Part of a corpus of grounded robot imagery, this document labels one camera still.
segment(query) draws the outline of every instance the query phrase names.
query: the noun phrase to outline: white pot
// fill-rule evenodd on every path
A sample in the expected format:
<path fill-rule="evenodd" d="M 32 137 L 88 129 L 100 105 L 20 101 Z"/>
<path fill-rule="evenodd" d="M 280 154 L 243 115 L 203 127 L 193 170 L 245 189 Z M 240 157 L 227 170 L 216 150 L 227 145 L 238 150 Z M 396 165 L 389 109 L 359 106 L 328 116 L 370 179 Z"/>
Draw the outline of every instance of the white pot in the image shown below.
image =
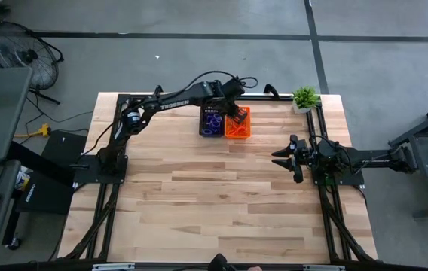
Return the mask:
<path fill-rule="evenodd" d="M 295 102 L 292 103 L 292 108 L 295 110 L 295 114 L 306 114 L 311 108 L 298 108 Z"/>

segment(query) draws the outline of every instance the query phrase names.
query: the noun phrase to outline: gray floor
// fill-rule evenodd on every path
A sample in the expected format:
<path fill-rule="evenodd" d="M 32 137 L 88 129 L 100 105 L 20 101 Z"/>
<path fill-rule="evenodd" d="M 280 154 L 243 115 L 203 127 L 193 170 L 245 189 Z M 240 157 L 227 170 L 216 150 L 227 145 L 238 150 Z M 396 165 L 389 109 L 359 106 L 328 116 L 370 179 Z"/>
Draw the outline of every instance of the gray floor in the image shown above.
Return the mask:
<path fill-rule="evenodd" d="M 10 20 L 54 31 L 144 33 L 308 34 L 302 0 L 11 0 Z M 360 2 L 312 0 L 320 35 L 428 36 L 428 0 Z M 256 76 L 261 92 L 273 84 L 289 93 L 318 87 L 309 41 L 211 41 L 51 38 L 64 52 L 60 78 L 46 92 L 60 99 L 41 107 L 56 119 L 93 109 L 100 91 L 146 91 L 162 84 L 177 90 L 195 75 L 224 69 Z M 428 44 L 322 42 L 330 93 L 342 95 L 353 146 L 386 148 L 387 141 L 423 119 L 428 111 Z M 18 126 L 37 113 L 27 105 Z M 55 124 L 54 129 L 88 127 L 90 116 Z M 46 139 L 26 146 L 41 152 Z M 428 208 L 428 188 L 418 174 L 364 170 L 368 211 L 379 258 L 388 263 L 428 266 L 428 220 L 414 211 Z M 1 263 L 46 260 L 65 218 L 30 214 L 22 219 L 18 251 L 0 248 Z"/>

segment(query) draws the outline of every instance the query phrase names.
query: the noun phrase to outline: orange basket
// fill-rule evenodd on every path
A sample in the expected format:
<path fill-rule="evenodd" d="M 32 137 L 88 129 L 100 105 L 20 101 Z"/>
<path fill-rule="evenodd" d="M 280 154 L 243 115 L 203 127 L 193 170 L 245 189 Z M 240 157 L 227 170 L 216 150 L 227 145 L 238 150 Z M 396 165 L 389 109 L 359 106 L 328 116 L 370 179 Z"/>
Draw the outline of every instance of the orange basket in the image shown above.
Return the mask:
<path fill-rule="evenodd" d="M 225 118 L 224 135 L 228 139 L 247 139 L 251 136 L 251 114 L 249 107 L 240 106 L 239 108 L 246 111 L 247 116 L 241 124 L 235 123 L 230 117 Z"/>

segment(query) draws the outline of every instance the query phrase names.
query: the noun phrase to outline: butcher block surface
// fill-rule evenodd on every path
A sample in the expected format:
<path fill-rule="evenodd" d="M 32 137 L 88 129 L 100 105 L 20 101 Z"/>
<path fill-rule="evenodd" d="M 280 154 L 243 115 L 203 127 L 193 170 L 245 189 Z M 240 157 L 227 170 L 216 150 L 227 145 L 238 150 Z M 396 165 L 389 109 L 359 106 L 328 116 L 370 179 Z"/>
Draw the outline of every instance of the butcher block surface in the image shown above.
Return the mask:
<path fill-rule="evenodd" d="M 86 150 L 111 123 L 117 95 L 99 93 Z M 322 103 L 329 138 L 350 146 L 341 97 L 324 95 Z M 306 116 L 294 114 L 291 102 L 237 104 L 250 107 L 248 139 L 200 136 L 200 109 L 194 106 L 160 112 L 130 138 L 108 261 L 209 263 L 223 253 L 231 263 L 329 262 L 319 194 L 309 171 L 304 167 L 304 182 L 296 184 L 292 173 L 271 162 L 271 153 L 287 146 L 289 135 L 307 139 Z M 92 224 L 98 189 L 88 184 L 75 193 L 59 257 Z M 340 195 L 348 229 L 376 257 L 361 194 L 340 187 Z M 341 255 L 337 230 L 334 235 Z"/>

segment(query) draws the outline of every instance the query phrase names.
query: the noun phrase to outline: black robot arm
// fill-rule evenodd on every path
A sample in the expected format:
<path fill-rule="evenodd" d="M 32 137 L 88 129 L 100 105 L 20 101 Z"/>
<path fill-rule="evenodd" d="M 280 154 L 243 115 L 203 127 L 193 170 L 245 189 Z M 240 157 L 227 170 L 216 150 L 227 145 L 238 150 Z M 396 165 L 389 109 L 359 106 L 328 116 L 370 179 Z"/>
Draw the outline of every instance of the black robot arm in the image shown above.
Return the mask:
<path fill-rule="evenodd" d="M 309 148 L 305 140 L 298 140 L 296 135 L 291 135 L 288 147 L 272 153 L 275 157 L 288 159 L 274 159 L 273 163 L 293 171 L 294 181 L 298 183 L 303 181 L 300 165 L 308 166 L 314 175 L 318 176 L 317 179 L 325 180 L 318 185 L 360 185 L 363 182 L 360 172 L 364 168 L 390 168 L 405 173 L 412 173 L 417 169 L 413 155 L 407 147 L 359 151 L 322 136 L 317 137 L 320 137 L 321 141 Z"/>
<path fill-rule="evenodd" d="M 151 96 L 126 101 L 125 109 L 118 118 L 119 123 L 114 123 L 113 139 L 97 153 L 101 173 L 115 174 L 121 161 L 118 158 L 124 155 L 129 138 L 144 130 L 151 118 L 160 111 L 186 105 L 209 106 L 238 123 L 247 115 L 234 103 L 237 97 L 244 94 L 243 82 L 239 78 L 232 78 L 225 84 L 220 81 L 203 81 L 175 93 L 161 95 L 161 92 L 161 87 L 157 86 Z"/>

